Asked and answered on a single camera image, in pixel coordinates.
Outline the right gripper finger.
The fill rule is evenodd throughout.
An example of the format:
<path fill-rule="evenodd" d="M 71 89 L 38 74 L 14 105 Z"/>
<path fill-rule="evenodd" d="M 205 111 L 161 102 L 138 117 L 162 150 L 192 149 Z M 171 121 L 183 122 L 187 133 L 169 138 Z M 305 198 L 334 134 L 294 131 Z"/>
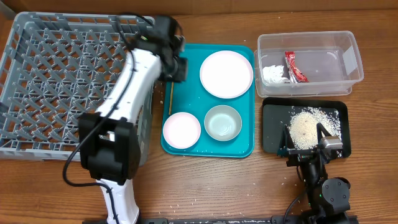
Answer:
<path fill-rule="evenodd" d="M 289 128 L 285 124 L 282 129 L 282 136 L 277 151 L 278 156 L 286 156 L 289 150 L 294 149 L 294 143 L 289 133 Z"/>
<path fill-rule="evenodd" d="M 321 123 L 317 123 L 317 138 L 322 139 L 323 137 L 329 136 L 331 136 L 331 134 L 326 130 L 326 128 Z"/>

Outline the white rice pile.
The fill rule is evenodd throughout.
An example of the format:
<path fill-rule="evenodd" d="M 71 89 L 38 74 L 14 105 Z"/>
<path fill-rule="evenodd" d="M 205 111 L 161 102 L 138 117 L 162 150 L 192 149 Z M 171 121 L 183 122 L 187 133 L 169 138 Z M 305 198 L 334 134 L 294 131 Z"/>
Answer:
<path fill-rule="evenodd" d="M 296 149 L 311 149 L 319 142 L 317 138 L 317 124 L 323 127 L 332 135 L 341 138 L 339 114 L 337 110 L 327 111 L 326 109 L 314 107 L 292 107 L 288 125 L 290 137 Z"/>

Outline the wooden chopstick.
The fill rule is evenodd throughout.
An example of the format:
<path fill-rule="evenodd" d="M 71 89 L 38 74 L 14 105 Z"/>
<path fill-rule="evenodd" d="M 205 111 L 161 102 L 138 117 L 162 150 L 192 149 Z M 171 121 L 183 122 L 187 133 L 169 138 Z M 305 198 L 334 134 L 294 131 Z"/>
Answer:
<path fill-rule="evenodd" d="M 174 94 L 174 82 L 172 82 L 170 86 L 169 113 L 168 113 L 169 115 L 172 114 L 173 94 Z"/>

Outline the large white plate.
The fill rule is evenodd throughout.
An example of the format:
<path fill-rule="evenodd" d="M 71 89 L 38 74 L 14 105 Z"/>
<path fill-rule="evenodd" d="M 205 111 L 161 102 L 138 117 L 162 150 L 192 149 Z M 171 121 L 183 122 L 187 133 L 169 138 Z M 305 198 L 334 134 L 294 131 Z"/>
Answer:
<path fill-rule="evenodd" d="M 230 50 L 209 55 L 200 67 L 200 81 L 204 89 L 222 99 L 243 95 L 251 87 L 253 78 L 249 60 Z"/>

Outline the red snack wrapper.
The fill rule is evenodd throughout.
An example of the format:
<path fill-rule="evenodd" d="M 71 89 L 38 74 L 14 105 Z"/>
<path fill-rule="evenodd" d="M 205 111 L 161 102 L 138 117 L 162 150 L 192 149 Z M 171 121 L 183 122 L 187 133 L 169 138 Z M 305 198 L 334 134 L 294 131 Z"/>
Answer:
<path fill-rule="evenodd" d="M 285 61 L 288 67 L 290 81 L 292 83 L 308 83 L 307 77 L 295 64 L 295 52 L 285 51 Z"/>

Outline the small white bowl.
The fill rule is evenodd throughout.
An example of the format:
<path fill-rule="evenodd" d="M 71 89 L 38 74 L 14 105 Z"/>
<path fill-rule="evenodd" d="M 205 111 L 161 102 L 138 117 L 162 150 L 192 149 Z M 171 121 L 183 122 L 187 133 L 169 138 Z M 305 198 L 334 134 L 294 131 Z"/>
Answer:
<path fill-rule="evenodd" d="M 179 112 L 166 119 L 163 126 L 165 141 L 176 149 L 192 147 L 200 138 L 201 126 L 194 115 Z"/>

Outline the grey bowl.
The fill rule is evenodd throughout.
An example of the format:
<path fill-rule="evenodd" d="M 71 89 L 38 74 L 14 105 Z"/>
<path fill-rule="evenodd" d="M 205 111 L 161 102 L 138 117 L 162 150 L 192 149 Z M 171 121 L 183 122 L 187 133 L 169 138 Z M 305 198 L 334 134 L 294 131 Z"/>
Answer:
<path fill-rule="evenodd" d="M 204 119 L 208 135 L 217 141 L 230 141 L 241 131 L 243 121 L 236 109 L 228 105 L 212 107 Z"/>

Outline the white tissue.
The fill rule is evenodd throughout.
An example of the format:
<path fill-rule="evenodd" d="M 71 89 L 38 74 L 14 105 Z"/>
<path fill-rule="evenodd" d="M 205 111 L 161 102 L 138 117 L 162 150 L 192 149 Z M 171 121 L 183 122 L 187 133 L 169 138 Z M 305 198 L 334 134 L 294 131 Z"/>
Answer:
<path fill-rule="evenodd" d="M 272 65 L 262 69 L 262 82 L 268 84 L 290 83 L 290 79 L 284 76 L 283 65 Z"/>

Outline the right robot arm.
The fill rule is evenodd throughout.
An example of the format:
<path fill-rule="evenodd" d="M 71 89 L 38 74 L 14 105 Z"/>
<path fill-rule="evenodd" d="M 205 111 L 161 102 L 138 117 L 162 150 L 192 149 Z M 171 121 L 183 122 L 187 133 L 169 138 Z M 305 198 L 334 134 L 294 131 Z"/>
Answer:
<path fill-rule="evenodd" d="M 346 212 L 350 209 L 350 182 L 342 177 L 329 178 L 325 165 L 336 159 L 343 150 L 343 142 L 332 136 L 321 123 L 317 124 L 318 144 L 310 149 L 296 149 L 284 127 L 277 155 L 286 157 L 286 165 L 295 167 L 304 191 L 286 209 L 282 223 L 350 223 Z M 293 206 L 304 196 L 310 209 L 290 219 Z"/>

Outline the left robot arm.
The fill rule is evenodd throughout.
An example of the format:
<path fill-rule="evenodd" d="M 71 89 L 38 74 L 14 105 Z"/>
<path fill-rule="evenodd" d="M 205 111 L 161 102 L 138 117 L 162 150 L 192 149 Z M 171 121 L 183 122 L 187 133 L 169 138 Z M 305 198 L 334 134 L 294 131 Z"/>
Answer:
<path fill-rule="evenodd" d="M 156 80 L 179 83 L 187 78 L 188 60 L 180 57 L 185 45 L 180 24 L 170 16 L 156 16 L 148 24 L 149 30 L 131 40 L 116 24 L 127 47 L 122 72 L 95 112 L 78 119 L 79 144 L 74 153 L 94 180 L 87 185 L 103 192 L 108 210 L 105 223 L 139 220 L 132 184 L 141 160 L 136 119 Z"/>

